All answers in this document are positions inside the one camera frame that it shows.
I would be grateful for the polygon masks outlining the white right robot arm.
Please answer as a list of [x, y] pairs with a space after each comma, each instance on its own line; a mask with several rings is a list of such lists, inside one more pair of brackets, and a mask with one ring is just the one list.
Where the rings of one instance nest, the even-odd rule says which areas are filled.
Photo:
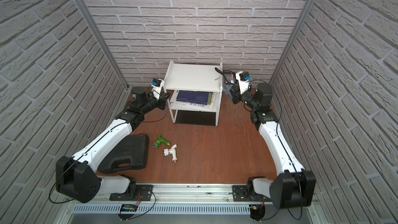
[[316, 185], [312, 171], [304, 169], [293, 154], [279, 125], [279, 119], [271, 110], [272, 87], [260, 83], [255, 93], [245, 85], [241, 91], [238, 84], [229, 89], [234, 104], [243, 102], [250, 108], [250, 119], [265, 140], [273, 158], [277, 177], [251, 177], [248, 180], [248, 194], [262, 195], [271, 200], [277, 209], [310, 206]]

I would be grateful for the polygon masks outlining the dark blue book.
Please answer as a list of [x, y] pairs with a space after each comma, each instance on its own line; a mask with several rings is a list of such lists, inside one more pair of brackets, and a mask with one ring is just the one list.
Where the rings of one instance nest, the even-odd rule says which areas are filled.
[[183, 91], [180, 90], [177, 94], [177, 102], [187, 102], [200, 105], [208, 105], [211, 102], [211, 92], [204, 91]]

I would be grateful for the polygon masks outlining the aluminium corner post left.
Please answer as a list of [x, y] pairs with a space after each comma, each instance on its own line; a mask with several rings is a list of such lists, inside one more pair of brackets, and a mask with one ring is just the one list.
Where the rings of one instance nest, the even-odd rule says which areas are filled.
[[73, 0], [77, 9], [80, 11], [84, 21], [86, 22], [89, 30], [91, 31], [92, 35], [94, 36], [95, 40], [97, 41], [100, 49], [104, 53], [105, 58], [109, 62], [111, 68], [113, 69], [114, 73], [116, 74], [117, 78], [119, 79], [120, 83], [122, 84], [124, 89], [128, 89], [129, 85], [127, 84], [117, 62], [115, 61], [106, 41], [101, 34], [97, 24], [94, 21], [93, 16], [90, 14], [88, 6], [85, 4], [84, 0]]

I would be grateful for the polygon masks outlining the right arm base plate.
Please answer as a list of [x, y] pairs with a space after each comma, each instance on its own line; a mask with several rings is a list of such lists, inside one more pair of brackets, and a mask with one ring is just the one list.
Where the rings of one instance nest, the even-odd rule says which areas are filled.
[[233, 185], [232, 196], [234, 202], [258, 202], [248, 194], [246, 185]]

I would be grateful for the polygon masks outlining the white metal bookshelf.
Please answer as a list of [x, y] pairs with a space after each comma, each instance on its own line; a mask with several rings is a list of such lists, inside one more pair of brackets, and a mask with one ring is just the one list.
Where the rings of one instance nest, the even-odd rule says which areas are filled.
[[173, 123], [175, 123], [178, 111], [197, 111], [216, 113], [216, 126], [218, 125], [222, 99], [222, 80], [221, 78], [219, 80], [214, 80], [216, 77], [221, 77], [221, 75], [215, 71], [216, 67], [220, 70], [223, 69], [222, 63], [219, 65], [194, 65], [175, 64], [173, 61], [170, 62], [164, 79], [164, 90], [171, 90], [172, 96], [176, 90], [218, 93], [212, 111], [172, 104], [170, 102], [171, 96], [167, 102]]

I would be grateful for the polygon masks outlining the white toy drill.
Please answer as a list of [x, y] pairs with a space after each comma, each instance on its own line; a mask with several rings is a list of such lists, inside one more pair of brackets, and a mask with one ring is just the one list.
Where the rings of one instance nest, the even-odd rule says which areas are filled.
[[177, 145], [174, 144], [171, 148], [166, 148], [166, 149], [163, 150], [164, 156], [166, 157], [166, 156], [171, 155], [172, 156], [172, 161], [174, 163], [176, 163], [177, 160], [178, 160], [177, 159], [177, 155], [176, 155], [176, 148], [177, 148]]

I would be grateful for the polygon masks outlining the green book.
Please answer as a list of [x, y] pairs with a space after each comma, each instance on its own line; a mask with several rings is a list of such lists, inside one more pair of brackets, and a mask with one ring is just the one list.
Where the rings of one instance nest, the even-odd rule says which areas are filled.
[[209, 93], [208, 105], [213, 105], [214, 104], [215, 96], [216, 96], [215, 92], [210, 92]]

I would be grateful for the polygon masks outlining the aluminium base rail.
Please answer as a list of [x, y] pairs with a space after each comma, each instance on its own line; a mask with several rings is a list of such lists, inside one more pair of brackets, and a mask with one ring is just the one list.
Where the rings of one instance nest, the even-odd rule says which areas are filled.
[[317, 196], [309, 207], [277, 210], [270, 199], [253, 197], [258, 202], [234, 202], [233, 185], [244, 184], [178, 184], [144, 183], [153, 185], [150, 201], [110, 201], [109, 195], [99, 196], [85, 204], [248, 204], [264, 205], [265, 216], [254, 222], [248, 215], [186, 215], [186, 214], [73, 214], [77, 201], [61, 207], [55, 224], [325, 224], [327, 222]]

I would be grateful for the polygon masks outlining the black mat under shelf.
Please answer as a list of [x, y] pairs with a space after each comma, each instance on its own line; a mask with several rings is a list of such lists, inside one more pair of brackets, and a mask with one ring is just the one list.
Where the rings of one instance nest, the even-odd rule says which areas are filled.
[[216, 126], [216, 113], [197, 111], [178, 111], [175, 123]]

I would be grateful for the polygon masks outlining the green toy drill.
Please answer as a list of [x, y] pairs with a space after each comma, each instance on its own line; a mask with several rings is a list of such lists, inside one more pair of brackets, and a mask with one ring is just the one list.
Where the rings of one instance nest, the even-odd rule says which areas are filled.
[[154, 148], [159, 148], [161, 144], [164, 144], [165, 146], [170, 146], [171, 143], [167, 141], [165, 138], [162, 137], [161, 134], [158, 135], [157, 140], [153, 142], [152, 146]]

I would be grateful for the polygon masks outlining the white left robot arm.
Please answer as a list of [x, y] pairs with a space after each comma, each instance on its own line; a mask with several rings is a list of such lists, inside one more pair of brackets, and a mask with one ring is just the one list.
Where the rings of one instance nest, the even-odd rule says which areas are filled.
[[134, 199], [136, 182], [128, 176], [97, 176], [105, 157], [142, 122], [145, 114], [159, 108], [164, 110], [170, 93], [153, 86], [151, 91], [138, 87], [139, 93], [127, 109], [120, 112], [109, 127], [73, 156], [63, 156], [56, 162], [56, 181], [52, 189], [71, 200], [87, 203], [96, 196], [119, 194]]

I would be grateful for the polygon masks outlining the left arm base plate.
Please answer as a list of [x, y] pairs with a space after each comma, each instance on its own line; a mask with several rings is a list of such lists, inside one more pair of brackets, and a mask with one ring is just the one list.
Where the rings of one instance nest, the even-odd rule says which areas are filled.
[[111, 194], [110, 201], [150, 201], [152, 198], [153, 185], [129, 186], [127, 191], [122, 194]]

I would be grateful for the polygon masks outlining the small green circuit board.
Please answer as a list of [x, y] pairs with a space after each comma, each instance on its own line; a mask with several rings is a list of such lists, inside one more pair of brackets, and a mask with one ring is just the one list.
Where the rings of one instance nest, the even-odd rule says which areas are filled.
[[138, 209], [138, 205], [134, 205], [134, 204], [122, 204], [121, 208], [120, 208], [120, 213], [124, 213], [124, 212], [136, 212]]

